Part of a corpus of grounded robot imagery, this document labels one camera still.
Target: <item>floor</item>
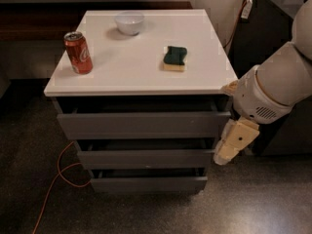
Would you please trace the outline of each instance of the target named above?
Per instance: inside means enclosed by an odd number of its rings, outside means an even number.
[[[13,83],[0,100],[0,233],[30,233],[59,153],[69,143],[42,84]],[[77,162],[70,147],[62,165]],[[81,167],[66,173],[88,180]],[[105,195],[57,180],[37,233],[312,233],[312,156],[239,156],[212,163],[197,195]]]

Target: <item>soda can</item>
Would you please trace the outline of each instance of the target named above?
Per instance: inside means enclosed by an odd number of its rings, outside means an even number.
[[[93,65],[86,38],[81,32],[68,32],[64,36],[64,44],[73,70],[78,74],[88,74]]]

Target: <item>bowl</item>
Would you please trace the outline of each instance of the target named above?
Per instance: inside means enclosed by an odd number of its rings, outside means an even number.
[[[115,16],[118,29],[125,35],[138,35],[142,30],[144,14],[141,12],[122,12]]]

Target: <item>can logo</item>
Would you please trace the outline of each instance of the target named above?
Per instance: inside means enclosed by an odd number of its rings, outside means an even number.
[[[81,60],[82,62],[85,62],[89,56],[90,56],[89,51],[88,51],[87,47],[85,47],[85,48],[81,51],[80,57],[79,57],[79,58],[80,58],[80,60]]]

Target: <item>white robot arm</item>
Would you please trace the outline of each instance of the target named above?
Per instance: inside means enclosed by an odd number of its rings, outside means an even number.
[[[223,131],[214,154],[220,165],[259,135],[258,124],[278,120],[312,95],[312,0],[295,16],[291,42],[223,90],[233,96],[233,107],[242,118],[230,120]]]

